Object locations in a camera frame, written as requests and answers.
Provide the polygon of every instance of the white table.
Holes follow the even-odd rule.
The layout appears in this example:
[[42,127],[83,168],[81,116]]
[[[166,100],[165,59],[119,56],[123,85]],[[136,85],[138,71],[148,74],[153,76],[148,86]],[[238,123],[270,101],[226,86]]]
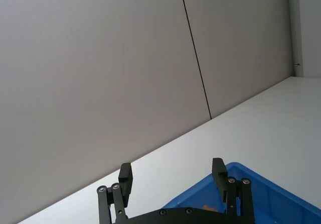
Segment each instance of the white table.
[[[292,77],[134,161],[126,213],[161,208],[211,173],[213,157],[240,162],[321,208],[320,155],[321,79]],[[97,224],[96,188],[117,177],[118,171],[21,224]]]

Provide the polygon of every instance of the blue plastic bin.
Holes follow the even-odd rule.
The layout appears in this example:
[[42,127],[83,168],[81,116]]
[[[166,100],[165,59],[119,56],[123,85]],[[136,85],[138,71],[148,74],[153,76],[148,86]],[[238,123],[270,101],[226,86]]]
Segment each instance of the blue plastic bin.
[[[229,176],[249,178],[252,181],[256,224],[321,224],[321,210],[315,206],[239,163],[227,164],[226,168]],[[174,198],[164,208],[202,208],[205,204],[219,212],[225,210],[211,174]]]

